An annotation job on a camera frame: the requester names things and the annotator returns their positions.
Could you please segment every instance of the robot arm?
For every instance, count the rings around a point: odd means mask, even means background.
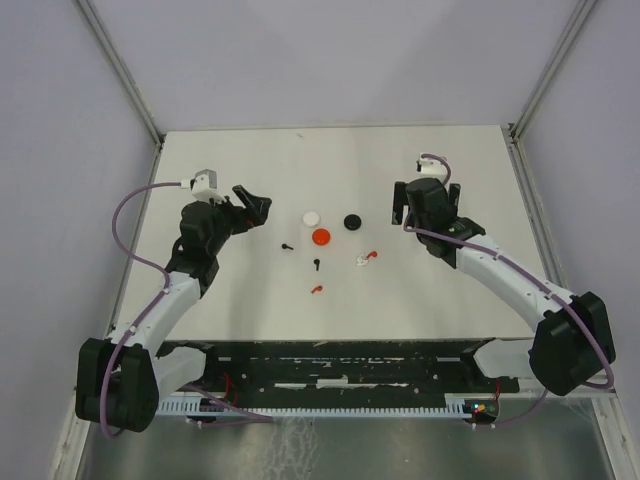
[[[392,223],[403,224],[404,209],[409,207],[405,229],[417,229],[418,241],[432,256],[485,285],[535,332],[533,341],[482,342],[463,356],[472,370],[489,378],[535,377],[556,395],[566,395],[598,373],[602,365],[595,350],[552,295],[573,308],[608,362],[615,360],[609,320],[600,298],[591,292],[576,296],[535,275],[527,273],[530,278],[526,278],[518,273],[516,269],[522,267],[486,235],[480,225],[458,216],[461,187],[452,184],[447,191],[443,184],[448,179],[445,168],[431,160],[422,160],[421,156],[418,172],[424,177],[409,184],[396,183]],[[479,249],[470,248],[469,244]],[[549,291],[536,287],[532,278]]]
[[[217,255],[231,235],[264,225],[271,199],[251,195],[242,186],[233,187],[244,204],[232,205],[217,190],[216,173],[198,172],[182,182],[197,199],[185,206],[180,221],[180,238],[174,243],[168,291],[147,312],[138,328],[133,320],[118,324],[106,339],[90,338],[80,349],[76,389],[76,415],[100,421],[100,390],[107,363],[125,332],[124,344],[110,378],[107,394],[107,423],[136,432],[153,419],[158,403],[178,388],[202,376],[205,354],[180,347],[154,360],[158,349],[175,324],[206,294],[219,270]]]

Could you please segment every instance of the metal frame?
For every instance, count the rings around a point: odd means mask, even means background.
[[[516,141],[521,139],[525,131],[531,124],[533,116],[540,107],[542,100],[546,96],[554,79],[556,78],[560,68],[566,62],[573,46],[580,33],[583,31],[587,21],[591,18],[595,7],[600,0],[580,0],[576,8],[573,10],[567,26],[562,31],[558,43],[551,53],[551,57],[545,65],[542,75],[536,82],[533,92],[527,99],[522,109],[520,118],[511,128],[511,136]]]
[[[162,145],[162,133],[153,121],[150,109],[144,103],[142,95],[136,86],[136,82],[133,80],[127,65],[122,60],[122,57],[118,54],[111,36],[107,31],[104,22],[98,15],[98,10],[93,5],[91,0],[73,0],[73,3],[78,8],[80,15],[86,21],[87,26],[94,35],[96,41],[102,48],[107,62],[113,67],[113,70],[120,81],[120,84],[124,88],[129,100],[133,103],[133,106],[138,113],[138,116],[144,123],[149,135],[153,139],[156,146]]]
[[[142,99],[140,91],[125,62],[118,54],[92,0],[73,0],[73,2],[77,6],[82,18],[87,22],[96,41],[101,46],[107,61],[113,67],[127,97],[131,100],[136,112],[147,128],[149,135],[156,144],[153,168],[150,175],[151,182],[155,177],[159,162],[164,140],[163,134],[156,126],[150,109]],[[505,142],[511,156],[514,173],[531,222],[531,228],[536,239],[545,274],[551,281],[560,286],[566,286],[566,280],[562,273],[559,259],[555,253],[556,249],[554,248],[553,239],[546,222],[540,198],[535,189],[526,155],[522,148],[521,139],[548,93],[554,79],[571,53],[579,34],[582,32],[587,21],[592,17],[599,3],[599,0],[579,0],[533,92],[527,99],[520,117],[509,129],[504,130]],[[147,197],[148,196],[145,196],[135,228],[132,242],[134,248],[140,235],[142,219],[144,218],[144,213],[147,208]],[[129,273],[130,263],[127,264],[123,275],[116,303],[110,316],[110,321],[106,325],[105,333],[111,329],[114,320],[117,318]],[[520,381],[520,388],[520,393],[504,394],[504,396],[533,398],[542,391],[541,386],[533,380]],[[572,392],[571,396],[589,397],[592,399],[598,425],[616,478],[624,480],[640,479],[640,463],[638,462],[637,450],[633,445],[632,437],[624,421],[615,392],[602,392],[579,388],[575,392]],[[49,472],[49,478],[52,480],[75,478],[89,432],[89,422],[76,418],[74,411],[75,398],[71,400],[70,408],[62,429],[63,433],[55,450]]]

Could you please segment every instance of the white table surface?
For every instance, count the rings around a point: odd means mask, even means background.
[[[391,225],[393,184],[416,178],[420,152],[446,156],[462,184],[461,216],[486,228],[522,264],[542,265],[498,126],[320,128],[173,132],[156,182],[210,168],[218,188],[273,199],[266,225],[234,236],[207,294],[178,322],[173,340],[340,340],[530,337],[507,305],[472,278],[431,257],[413,235]],[[178,188],[153,191],[137,254],[165,265],[179,236],[180,210],[193,201]],[[331,242],[318,247],[301,217],[315,210]],[[357,213],[356,232],[343,219]],[[287,243],[294,251],[283,251]],[[376,250],[365,267],[356,257]],[[321,260],[315,271],[313,259]],[[158,272],[131,270],[119,319],[146,305]],[[323,291],[311,295],[316,285]]]

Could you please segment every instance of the gray wall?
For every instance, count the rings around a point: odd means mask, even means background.
[[[70,0],[7,3],[0,61],[0,478],[39,480],[123,272],[111,212],[153,145]]]
[[[577,0],[94,0],[163,131],[504,124]]]
[[[525,138],[575,290],[607,303],[616,386],[640,442],[640,2],[601,2]]]

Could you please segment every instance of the small red object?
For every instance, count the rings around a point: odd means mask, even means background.
[[[313,232],[313,235],[311,235],[311,238],[313,239],[313,243],[315,243],[316,245],[320,245],[322,247],[323,245],[326,245],[327,243],[329,243],[329,240],[331,240],[331,234],[329,233],[328,230],[325,230],[324,228],[319,228],[318,230]]]

